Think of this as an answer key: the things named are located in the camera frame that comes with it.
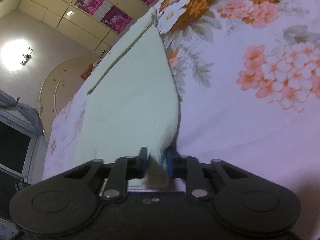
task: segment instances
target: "white flower print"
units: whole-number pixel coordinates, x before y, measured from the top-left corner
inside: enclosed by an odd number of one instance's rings
[[[309,57],[306,55],[299,44],[294,44],[291,48],[286,48],[286,64],[298,69],[305,68],[309,63]]]
[[[310,90],[312,83],[309,80],[312,74],[311,71],[307,68],[304,69],[295,69],[293,68],[288,72],[288,86],[292,87],[295,90],[306,89]]]
[[[158,20],[157,28],[160,34],[165,34],[170,31],[172,26],[176,23],[178,18],[187,10],[183,8],[186,4],[185,0],[181,0],[178,3],[174,3],[164,9],[162,16]]]
[[[291,66],[286,64],[283,60],[280,60],[277,56],[267,57],[267,62],[261,66],[264,72],[264,78],[284,81],[286,78],[286,72],[291,69]]]

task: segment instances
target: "leaf print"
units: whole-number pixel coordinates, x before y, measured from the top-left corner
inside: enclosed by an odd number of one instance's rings
[[[211,83],[210,83],[210,80],[209,80],[209,78],[211,78],[211,76],[209,75],[209,72],[210,72],[210,68],[213,65],[214,64],[206,64],[206,65],[203,65],[203,66],[194,65],[193,68],[192,68],[193,78],[200,85],[204,85],[207,88],[211,87]]]
[[[306,25],[294,25],[284,30],[283,38],[290,46],[296,43],[294,38],[297,34],[303,34],[307,32],[308,27]]]
[[[280,1],[278,4],[278,9],[283,16],[298,16],[302,18],[305,14],[310,13],[309,10],[303,9],[300,5],[292,0]]]
[[[240,19],[234,19],[234,20],[230,20],[228,23],[226,23],[226,27],[227,27],[227,35],[229,36],[230,34],[238,31],[241,27],[241,25],[243,25],[244,22]]]
[[[302,34],[297,34],[294,37],[295,41],[297,43],[306,43],[306,42],[316,42],[320,40],[320,34],[318,33],[302,33]]]
[[[203,40],[207,42],[213,41],[213,32],[210,29],[210,26],[207,26],[205,24],[197,24],[191,27],[193,31]]]
[[[284,30],[284,33],[292,33],[292,34],[302,34],[306,33],[308,27],[306,25],[294,25]]]
[[[190,26],[182,31],[182,36],[184,41],[191,41],[193,36],[193,31]]]
[[[218,29],[218,30],[222,29],[221,23],[215,18],[202,17],[199,22],[200,23],[208,23],[214,29]]]
[[[211,17],[211,18],[215,18],[215,14],[212,11],[207,11],[204,15],[204,17]]]
[[[294,25],[284,30],[283,38],[290,46],[306,42],[316,43],[320,40],[319,33],[307,32],[307,30],[306,25]]]

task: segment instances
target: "metal rivet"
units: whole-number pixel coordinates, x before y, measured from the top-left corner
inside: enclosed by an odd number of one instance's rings
[[[151,199],[145,198],[144,200],[142,200],[142,202],[145,203],[145,204],[150,204],[151,203]]]
[[[208,192],[204,189],[195,189],[191,192],[191,194],[196,197],[196,198],[199,198],[199,197],[205,197],[207,196]]]
[[[106,190],[103,195],[107,198],[114,198],[120,195],[120,192],[115,189],[108,189]]]

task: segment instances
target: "bright light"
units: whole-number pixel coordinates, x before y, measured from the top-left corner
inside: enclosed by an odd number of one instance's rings
[[[25,40],[10,41],[1,51],[1,60],[10,71],[22,69],[20,62],[22,54],[28,53],[28,43]]]

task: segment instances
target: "circular wall decoration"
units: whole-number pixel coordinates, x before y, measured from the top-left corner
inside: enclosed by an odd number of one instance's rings
[[[80,75],[94,62],[93,58],[70,59],[47,75],[41,87],[38,106],[47,140],[50,139],[54,119],[84,83]]]

